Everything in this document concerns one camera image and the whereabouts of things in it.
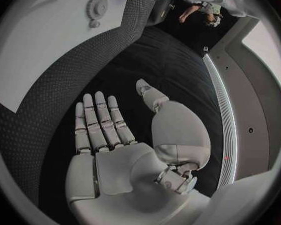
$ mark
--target perforated panel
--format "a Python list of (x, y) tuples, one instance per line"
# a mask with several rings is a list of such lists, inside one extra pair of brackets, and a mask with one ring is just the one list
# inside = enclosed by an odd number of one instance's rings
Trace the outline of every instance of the perforated panel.
[(16, 114), (0, 104), (3, 158), (35, 204), (44, 156), (57, 125), (100, 69), (141, 36), (153, 5), (151, 0), (128, 0), (121, 27), (83, 42), (58, 59), (35, 82)]

